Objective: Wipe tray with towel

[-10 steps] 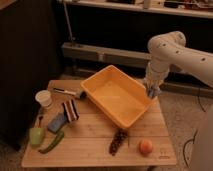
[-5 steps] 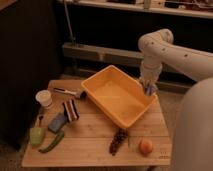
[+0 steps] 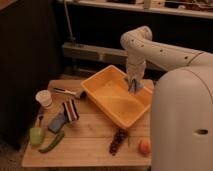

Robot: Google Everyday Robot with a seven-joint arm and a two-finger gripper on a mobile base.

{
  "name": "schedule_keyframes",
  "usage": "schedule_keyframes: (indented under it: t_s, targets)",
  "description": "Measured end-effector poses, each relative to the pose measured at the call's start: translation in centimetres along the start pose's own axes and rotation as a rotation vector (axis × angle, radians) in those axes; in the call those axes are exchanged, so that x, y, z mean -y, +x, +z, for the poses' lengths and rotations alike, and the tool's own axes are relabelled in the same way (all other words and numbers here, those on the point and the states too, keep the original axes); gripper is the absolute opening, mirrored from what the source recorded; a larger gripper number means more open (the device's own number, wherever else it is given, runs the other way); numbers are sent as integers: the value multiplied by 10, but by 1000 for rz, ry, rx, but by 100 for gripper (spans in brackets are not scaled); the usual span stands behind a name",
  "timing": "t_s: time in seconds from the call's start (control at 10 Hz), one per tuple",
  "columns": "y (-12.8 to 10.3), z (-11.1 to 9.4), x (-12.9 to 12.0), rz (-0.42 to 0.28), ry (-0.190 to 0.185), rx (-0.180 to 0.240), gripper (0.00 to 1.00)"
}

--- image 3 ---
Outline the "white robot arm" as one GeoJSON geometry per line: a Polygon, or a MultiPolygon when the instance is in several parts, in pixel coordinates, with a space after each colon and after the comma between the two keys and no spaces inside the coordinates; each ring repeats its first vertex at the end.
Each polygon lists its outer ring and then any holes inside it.
{"type": "Polygon", "coordinates": [[[132,92],[142,88],[148,61],[166,71],[151,103],[151,171],[213,171],[213,53],[155,42],[147,26],[120,43],[132,92]]]}

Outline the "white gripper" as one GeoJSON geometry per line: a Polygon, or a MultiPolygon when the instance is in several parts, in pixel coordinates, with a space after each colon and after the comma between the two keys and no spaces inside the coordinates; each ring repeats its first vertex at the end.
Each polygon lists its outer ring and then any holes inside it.
{"type": "Polygon", "coordinates": [[[139,82],[143,77],[146,69],[146,61],[136,61],[135,63],[128,60],[126,62],[126,80],[131,83],[133,80],[139,82]]]}

